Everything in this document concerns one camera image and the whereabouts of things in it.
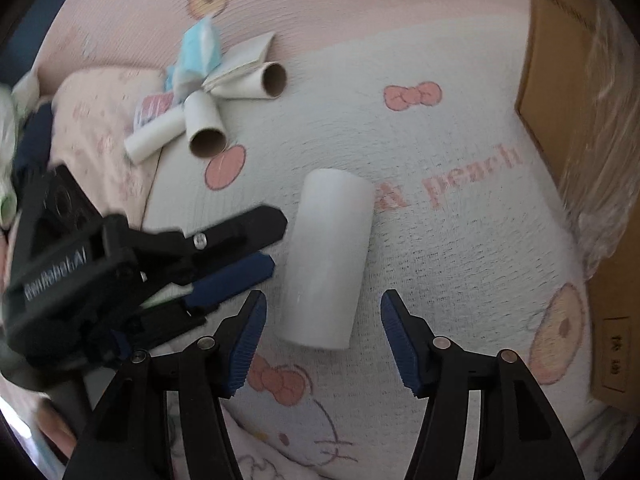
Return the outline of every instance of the metal pin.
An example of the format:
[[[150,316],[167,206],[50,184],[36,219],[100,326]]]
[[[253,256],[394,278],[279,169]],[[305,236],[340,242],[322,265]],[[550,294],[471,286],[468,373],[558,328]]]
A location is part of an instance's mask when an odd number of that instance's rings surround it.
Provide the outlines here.
[[[208,335],[198,339],[198,348],[200,350],[209,350],[209,348],[213,348],[215,344],[216,340]]]
[[[207,237],[204,233],[196,233],[193,235],[193,245],[201,251],[207,246]]]
[[[503,361],[507,361],[508,363],[514,363],[518,360],[518,354],[513,350],[503,350],[500,352],[500,357]]]
[[[141,363],[146,359],[146,352],[144,350],[136,350],[131,355],[131,362],[134,364]]]
[[[440,350],[446,350],[451,346],[451,341],[441,335],[433,338],[433,345]]]

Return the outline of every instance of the toilet paper roll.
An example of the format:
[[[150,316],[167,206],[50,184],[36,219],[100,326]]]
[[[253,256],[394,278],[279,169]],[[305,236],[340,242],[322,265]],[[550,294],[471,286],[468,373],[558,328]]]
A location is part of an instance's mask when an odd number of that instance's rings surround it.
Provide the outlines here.
[[[216,100],[198,90],[184,102],[187,139],[191,153],[201,158],[216,156],[226,148],[226,128]]]
[[[329,350],[349,347],[360,297],[375,188],[341,170],[306,176],[284,278],[278,335]]]
[[[184,130],[184,109],[182,106],[171,108],[124,139],[124,149],[131,161],[139,164]]]
[[[264,63],[257,70],[215,86],[214,97],[223,99],[275,99],[287,85],[287,71],[280,63]]]

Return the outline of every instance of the cardboard tube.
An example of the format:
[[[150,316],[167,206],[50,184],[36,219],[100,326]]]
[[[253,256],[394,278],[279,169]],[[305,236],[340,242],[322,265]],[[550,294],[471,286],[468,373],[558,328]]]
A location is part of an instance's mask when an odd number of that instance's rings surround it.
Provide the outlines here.
[[[182,106],[171,108],[124,139],[124,149],[131,161],[134,164],[140,164],[152,153],[183,133],[184,117]]]
[[[193,155],[209,158],[226,148],[226,128],[212,96],[202,90],[191,94],[184,102],[184,117]]]
[[[280,63],[264,63],[249,74],[215,86],[209,92],[223,99],[275,99],[287,85],[287,71]]]
[[[306,176],[276,329],[282,339],[328,350],[349,347],[374,199],[373,184],[347,171]]]

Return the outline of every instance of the brown cardboard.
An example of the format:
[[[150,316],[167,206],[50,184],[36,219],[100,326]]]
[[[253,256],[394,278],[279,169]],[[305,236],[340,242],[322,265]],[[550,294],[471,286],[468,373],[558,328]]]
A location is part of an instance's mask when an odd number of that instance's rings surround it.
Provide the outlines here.
[[[594,135],[580,124],[589,120],[587,95],[598,84],[588,81],[585,71],[595,32],[596,0],[532,0],[531,12],[516,110],[558,184],[571,142],[585,143]],[[640,414],[637,205],[616,252],[589,280],[588,292],[593,323],[591,391],[607,404]]]

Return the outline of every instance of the pink oval print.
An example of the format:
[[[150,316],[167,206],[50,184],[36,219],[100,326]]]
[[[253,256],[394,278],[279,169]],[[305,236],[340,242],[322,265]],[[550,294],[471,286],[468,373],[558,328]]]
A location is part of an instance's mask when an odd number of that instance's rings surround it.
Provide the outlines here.
[[[246,149],[241,144],[232,146],[211,159],[206,171],[204,181],[210,190],[218,191],[229,186],[242,171]]]

